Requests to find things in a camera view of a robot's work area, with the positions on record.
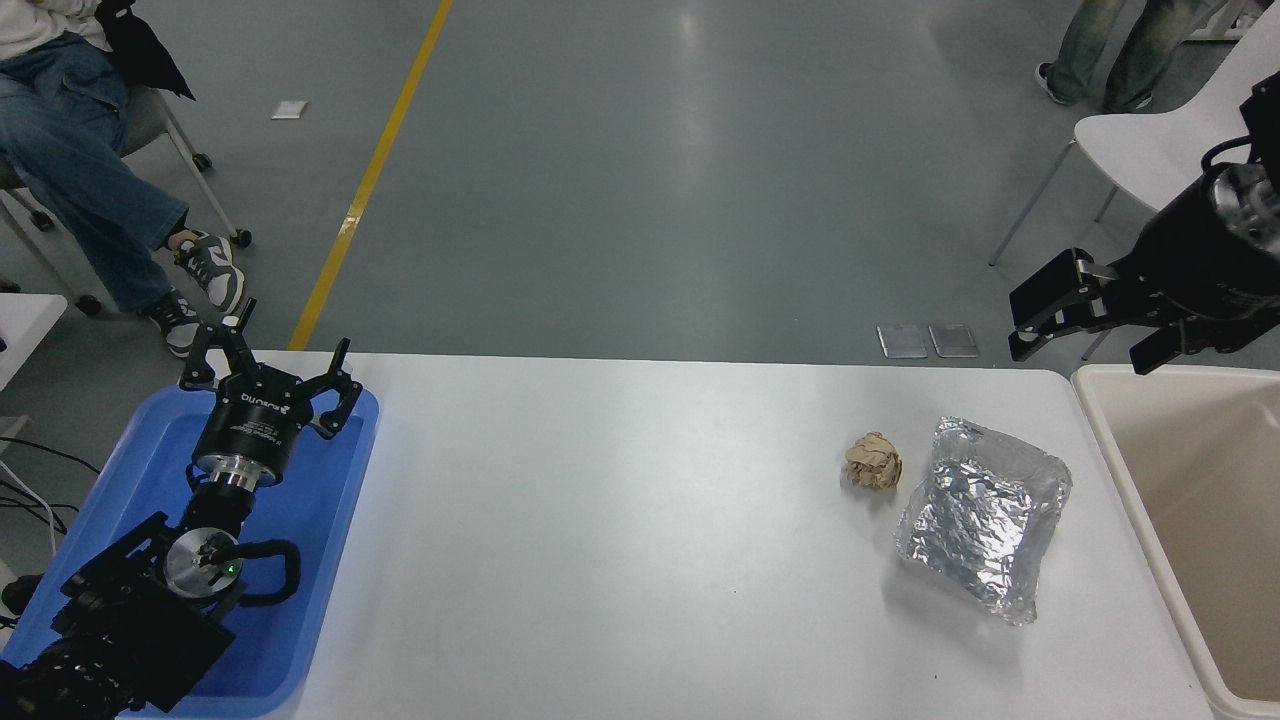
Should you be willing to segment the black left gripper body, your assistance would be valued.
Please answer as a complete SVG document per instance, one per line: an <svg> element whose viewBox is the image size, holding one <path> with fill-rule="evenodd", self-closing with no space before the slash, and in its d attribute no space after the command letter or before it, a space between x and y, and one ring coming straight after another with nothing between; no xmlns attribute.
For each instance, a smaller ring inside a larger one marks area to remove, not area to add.
<svg viewBox="0 0 1280 720"><path fill-rule="evenodd" d="M238 456L256 462L264 475L283 475L310 421L310 397L301 384L297 375L265 365L220 379L192 462L211 473L218 460Z"/></svg>

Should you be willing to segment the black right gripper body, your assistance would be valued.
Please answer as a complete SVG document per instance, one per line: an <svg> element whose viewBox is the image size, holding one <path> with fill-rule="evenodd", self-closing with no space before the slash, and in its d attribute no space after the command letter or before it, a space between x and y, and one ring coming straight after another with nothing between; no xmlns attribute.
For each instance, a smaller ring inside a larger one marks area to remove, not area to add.
<svg viewBox="0 0 1280 720"><path fill-rule="evenodd" d="M1263 172L1207 172L1158 211L1116 273L1197 316L1277 306L1277 190Z"/></svg>

